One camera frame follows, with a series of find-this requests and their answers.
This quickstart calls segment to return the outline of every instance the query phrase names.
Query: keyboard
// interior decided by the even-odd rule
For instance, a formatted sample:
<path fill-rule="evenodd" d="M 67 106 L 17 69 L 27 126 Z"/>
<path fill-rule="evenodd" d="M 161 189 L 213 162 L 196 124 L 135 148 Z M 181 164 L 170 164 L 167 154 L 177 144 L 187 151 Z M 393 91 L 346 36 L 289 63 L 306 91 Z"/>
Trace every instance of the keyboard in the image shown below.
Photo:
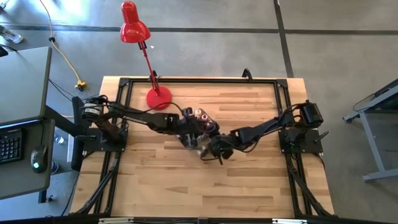
<path fill-rule="evenodd" d="M 22 129 L 0 130 L 0 164 L 19 161 L 22 156 Z"/>

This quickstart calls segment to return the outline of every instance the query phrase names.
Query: wooden table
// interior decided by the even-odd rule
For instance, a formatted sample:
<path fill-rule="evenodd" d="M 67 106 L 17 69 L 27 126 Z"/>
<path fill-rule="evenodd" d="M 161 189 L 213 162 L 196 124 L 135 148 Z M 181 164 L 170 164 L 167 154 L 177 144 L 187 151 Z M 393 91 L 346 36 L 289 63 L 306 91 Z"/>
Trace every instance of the wooden table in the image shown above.
<path fill-rule="evenodd" d="M 100 94 L 115 100 L 119 79 L 104 77 Z M 307 94 L 303 79 L 288 78 L 287 82 L 292 104 L 304 102 Z M 274 88 L 269 84 L 162 85 L 171 90 L 173 102 L 182 108 L 203 108 L 218 122 L 222 133 L 255 126 L 277 116 Z M 149 83 L 135 83 L 130 106 L 147 109 L 145 97 L 149 88 Z M 172 105 L 164 111 L 179 113 Z M 285 157 L 280 153 L 276 133 L 263 137 L 250 153 L 235 151 L 221 166 L 218 161 L 201 161 L 196 151 L 184 149 L 175 136 L 157 134 L 137 123 L 129 125 L 127 147 L 119 166 L 113 217 L 294 216 Z M 98 186 L 103 157 L 103 152 L 95 152 L 83 161 L 71 212 L 81 208 Z M 333 213 L 319 158 L 303 154 L 303 163 L 308 187 L 324 208 Z M 103 207 L 108 189 L 104 192 Z M 304 211 L 301 191 L 298 197 Z"/>

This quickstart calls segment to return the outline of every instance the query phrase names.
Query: yellow cable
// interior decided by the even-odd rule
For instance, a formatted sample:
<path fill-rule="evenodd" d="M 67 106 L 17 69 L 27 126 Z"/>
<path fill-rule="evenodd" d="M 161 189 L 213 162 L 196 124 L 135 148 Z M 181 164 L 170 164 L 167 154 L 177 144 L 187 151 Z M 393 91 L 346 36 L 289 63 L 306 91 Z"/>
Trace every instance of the yellow cable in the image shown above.
<path fill-rule="evenodd" d="M 52 23 L 51 23 L 51 16 L 50 16 L 50 13 L 49 13 L 49 11 L 47 10 L 47 8 L 45 7 L 45 5 L 44 5 L 44 3 L 42 2 L 42 0 L 39 0 L 39 1 L 42 3 L 42 5 L 43 5 L 45 11 L 47 12 L 47 15 L 49 16 L 49 21 L 50 21 L 50 34 L 51 34 L 51 37 L 54 37 L 53 34 L 52 34 Z M 58 52 L 60 53 L 60 55 L 62 55 L 62 57 L 65 59 L 65 61 L 67 62 L 67 64 L 69 65 L 69 67 L 73 70 L 73 72 L 75 72 L 75 75 L 76 75 L 76 77 L 77 77 L 78 82 L 81 82 L 80 77 L 79 77 L 79 74 L 77 74 L 75 68 L 73 68 L 72 64 L 69 62 L 69 60 L 67 59 L 67 57 L 61 52 L 61 50 L 60 50 L 57 46 L 55 46 L 54 41 L 50 41 L 50 42 L 51 42 L 51 44 L 55 47 L 55 49 L 58 50 Z"/>

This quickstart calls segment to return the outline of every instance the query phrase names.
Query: lamp shade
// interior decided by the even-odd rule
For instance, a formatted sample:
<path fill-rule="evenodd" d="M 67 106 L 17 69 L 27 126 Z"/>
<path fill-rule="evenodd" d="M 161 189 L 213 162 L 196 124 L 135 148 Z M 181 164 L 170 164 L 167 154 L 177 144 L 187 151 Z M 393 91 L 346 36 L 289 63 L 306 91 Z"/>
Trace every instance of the lamp shade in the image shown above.
<path fill-rule="evenodd" d="M 139 43 L 150 37 L 147 26 L 138 18 L 136 5 L 131 1 L 122 4 L 124 24 L 120 30 L 120 39 L 126 43 Z"/>

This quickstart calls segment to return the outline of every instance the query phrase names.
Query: concrete floor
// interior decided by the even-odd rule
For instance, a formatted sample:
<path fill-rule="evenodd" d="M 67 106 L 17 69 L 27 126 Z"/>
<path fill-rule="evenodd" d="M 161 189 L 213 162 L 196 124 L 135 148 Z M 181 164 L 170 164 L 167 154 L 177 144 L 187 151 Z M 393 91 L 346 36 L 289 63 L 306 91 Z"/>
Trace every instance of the concrete floor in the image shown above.
<path fill-rule="evenodd" d="M 99 92 L 105 75 L 148 75 L 136 44 L 119 40 L 123 23 L 115 0 L 46 0 L 53 23 L 61 25 L 55 37 L 60 48 L 88 83 L 87 91 L 73 89 L 73 72 L 53 51 L 50 77 L 74 95 L 85 98 Z M 284 27 L 290 30 L 398 30 L 395 0 L 279 0 Z M 237 77 L 247 67 L 255 77 L 287 77 L 273 0 L 137 0 L 141 20 L 149 27 L 239 28 L 247 33 L 152 32 L 149 58 L 159 75 Z M 10 0 L 0 24 L 14 26 L 25 37 L 18 50 L 50 45 L 47 15 L 36 0 Z M 99 29 L 102 32 L 90 32 Z M 397 78 L 395 35 L 287 34 L 294 77 L 304 78 L 308 97 L 318 103 L 325 120 L 321 131 L 326 176 L 335 213 L 341 217 L 396 222 L 398 177 L 365 184 L 361 176 L 377 171 L 360 121 L 341 119 L 365 96 Z M 52 86 L 47 104 L 61 114 L 72 107 Z M 57 146 L 54 159 L 66 160 Z M 62 162 L 64 170 L 67 164 Z M 37 194 L 0 201 L 0 220 L 57 216 L 66 205 L 76 174 L 52 177 L 49 194 L 57 200 L 37 204 Z M 13 208 L 19 207 L 16 214 Z"/>

